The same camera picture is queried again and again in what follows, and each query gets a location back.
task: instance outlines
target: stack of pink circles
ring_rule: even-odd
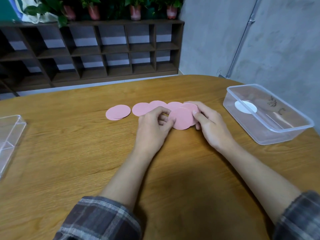
[[[185,130],[197,123],[197,120],[192,115],[192,111],[196,111],[198,113],[200,111],[197,105],[192,103],[170,102],[166,104],[163,101],[156,100],[150,103],[138,103],[134,105],[132,108],[132,113],[135,116],[142,116],[159,106],[171,110],[169,119],[175,119],[175,123],[173,125],[174,129]],[[106,112],[106,117],[109,120],[120,120],[128,116],[130,112],[130,107],[121,104],[108,109]]]

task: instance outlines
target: forearm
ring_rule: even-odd
[[[300,190],[238,144],[232,148],[224,156],[241,175],[273,223],[276,223],[284,210],[300,195]]]
[[[133,150],[100,196],[119,202],[132,211],[151,160],[152,157],[141,155]]]

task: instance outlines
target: floor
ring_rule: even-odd
[[[119,80],[119,81],[107,81],[107,82],[75,85],[75,86],[67,86],[67,87],[58,87],[58,88],[46,88],[46,89],[18,92],[18,94],[20,96],[27,96],[27,95],[31,95],[31,94],[37,94],[37,93],[56,92],[56,91],[71,90],[71,89],[77,89],[77,88],[87,88],[87,87],[95,87],[95,86],[102,86],[102,85],[108,85],[108,84],[116,84],[116,83],[127,83],[127,82],[155,79],[155,78],[161,78],[161,77],[166,77],[166,76],[155,76],[155,77],[146,77],[146,78],[137,78],[137,79],[130,79],[130,80]],[[0,100],[11,99],[14,97],[15,96],[12,93],[0,94]]]

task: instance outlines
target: pink plant pot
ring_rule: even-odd
[[[132,6],[130,5],[130,14],[132,20],[141,20],[141,6]]]
[[[63,9],[65,11],[65,16],[68,20],[74,21],[76,19],[76,14],[75,14],[74,10],[72,9],[72,7],[70,7],[68,5],[64,5]]]
[[[88,11],[92,20],[100,20],[100,13],[98,6],[88,5]]]
[[[167,7],[168,19],[175,19],[177,17],[178,9],[174,6]]]

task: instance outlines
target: plaid shirt sleeve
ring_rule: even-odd
[[[320,196],[307,191],[296,198],[277,222],[274,240],[319,240]]]
[[[53,240],[139,240],[141,227],[120,203],[85,196],[71,210]]]

